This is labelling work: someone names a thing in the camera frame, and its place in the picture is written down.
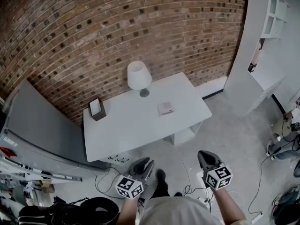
brick wall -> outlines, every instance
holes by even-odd
[[[76,123],[129,90],[127,65],[194,86],[227,75],[245,0],[1,0],[0,95],[28,79]]]

concrete floor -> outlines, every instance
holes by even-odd
[[[170,195],[178,191],[183,192],[189,179],[184,164],[188,170],[192,188],[200,186],[196,174],[200,171],[197,160],[199,150],[209,150],[217,153],[220,158],[230,166],[233,180],[227,187],[230,195],[245,212],[250,221],[255,215],[248,213],[248,206],[254,198],[260,176],[259,165],[266,158],[266,144],[271,139],[271,125],[282,115],[271,98],[248,114],[246,117],[236,117],[224,93],[217,94],[205,100],[212,112],[212,117],[204,121],[196,138],[173,147],[169,142],[157,141],[139,149],[143,156],[149,156],[156,162],[156,169],[162,168],[166,172],[166,181],[169,184]],[[262,182],[259,194],[252,204],[251,211],[263,211],[264,217],[256,224],[271,224],[270,213],[272,201],[278,193],[286,191],[290,186],[299,182],[293,177],[296,161],[271,161],[267,160],[262,166]],[[115,172],[111,171],[99,184],[100,189],[106,191]],[[55,194],[67,202],[73,202],[84,197],[101,196],[95,189],[94,178],[84,180],[82,183],[66,183],[55,186]],[[152,175],[148,182],[149,187],[144,196],[146,199],[152,195],[156,183]],[[116,196],[112,188],[108,194]],[[194,198],[206,197],[205,190],[197,190]],[[114,200],[120,207],[122,200]],[[216,202],[212,205],[212,214],[221,219]]]

person's leg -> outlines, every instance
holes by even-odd
[[[278,158],[280,160],[284,160],[288,158],[300,158],[300,154],[298,152],[288,150],[274,155],[274,158]]]
[[[168,193],[168,184],[165,182],[165,172],[161,169],[159,169],[156,173],[157,177],[157,187],[154,191],[154,194],[151,198],[155,197],[169,197]]]

white table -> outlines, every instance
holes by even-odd
[[[92,119],[89,108],[83,111],[84,139],[89,162],[116,163],[123,153],[171,136],[174,145],[186,142],[197,133],[211,112],[184,73],[152,82],[148,97],[130,90],[103,102],[106,117]],[[160,116],[158,104],[171,102],[173,113]]]

white baseboard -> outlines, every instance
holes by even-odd
[[[197,86],[196,89],[199,91],[200,96],[203,98],[214,92],[218,92],[222,90],[225,87],[226,81],[227,81],[227,76],[223,76],[215,80],[211,80],[209,82],[203,83]]]

